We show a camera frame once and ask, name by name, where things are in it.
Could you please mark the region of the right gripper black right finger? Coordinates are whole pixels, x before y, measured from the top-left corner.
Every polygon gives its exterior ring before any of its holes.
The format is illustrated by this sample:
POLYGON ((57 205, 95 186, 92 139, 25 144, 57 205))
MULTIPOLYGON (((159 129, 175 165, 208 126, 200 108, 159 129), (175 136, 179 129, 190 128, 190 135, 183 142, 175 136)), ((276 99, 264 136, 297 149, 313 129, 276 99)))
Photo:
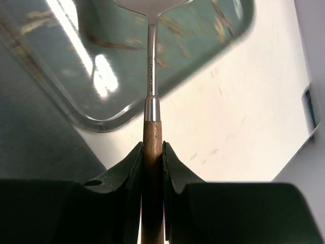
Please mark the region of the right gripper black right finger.
POLYGON ((162 161, 169 243, 324 243, 294 185, 205 182, 167 142, 162 161))

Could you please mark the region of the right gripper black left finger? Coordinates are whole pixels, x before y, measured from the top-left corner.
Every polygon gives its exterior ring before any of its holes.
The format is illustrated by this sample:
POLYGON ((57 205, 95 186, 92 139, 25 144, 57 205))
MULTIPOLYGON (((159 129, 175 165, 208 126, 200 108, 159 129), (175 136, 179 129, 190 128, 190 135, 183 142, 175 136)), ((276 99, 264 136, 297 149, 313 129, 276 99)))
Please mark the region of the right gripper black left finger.
POLYGON ((84 184, 1 180, 1 243, 136 243, 142 151, 84 184))

